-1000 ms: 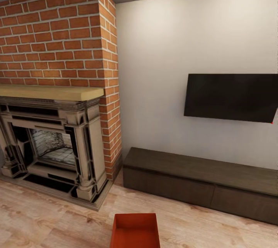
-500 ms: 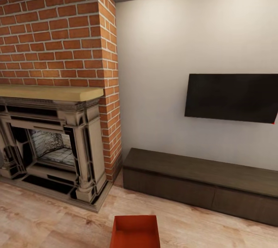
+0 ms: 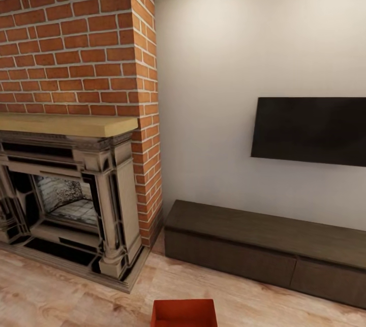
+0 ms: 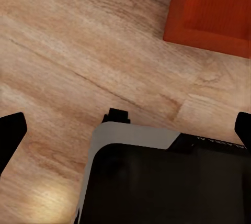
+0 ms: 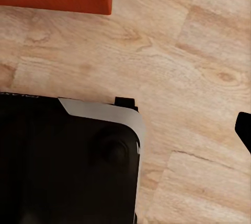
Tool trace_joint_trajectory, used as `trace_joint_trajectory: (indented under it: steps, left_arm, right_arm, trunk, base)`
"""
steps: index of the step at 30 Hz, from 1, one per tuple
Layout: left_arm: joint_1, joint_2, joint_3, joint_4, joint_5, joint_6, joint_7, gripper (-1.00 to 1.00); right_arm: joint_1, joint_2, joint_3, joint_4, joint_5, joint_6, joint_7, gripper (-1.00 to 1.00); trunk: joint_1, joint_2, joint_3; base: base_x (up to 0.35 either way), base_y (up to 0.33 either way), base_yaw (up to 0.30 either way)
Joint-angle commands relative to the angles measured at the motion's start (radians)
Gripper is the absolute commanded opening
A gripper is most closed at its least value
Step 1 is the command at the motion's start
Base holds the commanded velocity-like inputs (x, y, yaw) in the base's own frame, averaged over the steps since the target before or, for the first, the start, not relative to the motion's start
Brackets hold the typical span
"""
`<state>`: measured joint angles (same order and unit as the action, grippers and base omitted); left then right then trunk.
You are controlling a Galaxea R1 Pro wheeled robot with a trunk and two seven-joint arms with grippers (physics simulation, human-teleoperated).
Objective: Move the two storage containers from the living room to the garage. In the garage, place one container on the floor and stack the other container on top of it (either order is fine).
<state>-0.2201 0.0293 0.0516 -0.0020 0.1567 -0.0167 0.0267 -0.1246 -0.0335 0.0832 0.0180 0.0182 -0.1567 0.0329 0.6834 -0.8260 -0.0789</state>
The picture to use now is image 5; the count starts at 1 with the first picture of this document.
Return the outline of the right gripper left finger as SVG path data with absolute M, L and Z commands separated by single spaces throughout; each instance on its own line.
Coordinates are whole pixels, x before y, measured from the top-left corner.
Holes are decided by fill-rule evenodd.
M 0 175 L 26 133 L 24 113 L 0 118 Z

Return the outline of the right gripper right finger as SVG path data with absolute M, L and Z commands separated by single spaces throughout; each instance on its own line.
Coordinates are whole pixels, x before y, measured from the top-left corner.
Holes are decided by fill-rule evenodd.
M 235 124 L 235 132 L 251 153 L 251 114 L 239 112 Z

